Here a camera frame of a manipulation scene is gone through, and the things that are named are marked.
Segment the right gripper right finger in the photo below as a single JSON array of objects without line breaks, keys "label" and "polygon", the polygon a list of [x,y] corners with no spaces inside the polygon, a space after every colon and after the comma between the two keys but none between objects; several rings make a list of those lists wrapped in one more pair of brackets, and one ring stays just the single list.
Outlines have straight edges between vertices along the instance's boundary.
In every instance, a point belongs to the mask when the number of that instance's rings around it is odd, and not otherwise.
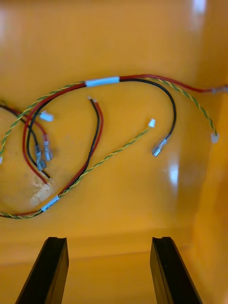
[{"label": "right gripper right finger", "polygon": [[202,303],[171,237],[152,238],[150,269],[158,304]]}]

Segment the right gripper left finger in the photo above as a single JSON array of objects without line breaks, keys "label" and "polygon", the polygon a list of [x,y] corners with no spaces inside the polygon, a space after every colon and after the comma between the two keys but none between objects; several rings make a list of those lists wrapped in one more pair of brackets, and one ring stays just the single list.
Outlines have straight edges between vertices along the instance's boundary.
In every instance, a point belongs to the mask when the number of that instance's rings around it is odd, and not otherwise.
[{"label": "right gripper left finger", "polygon": [[67,239],[49,237],[44,242],[16,303],[62,303],[68,267]]}]

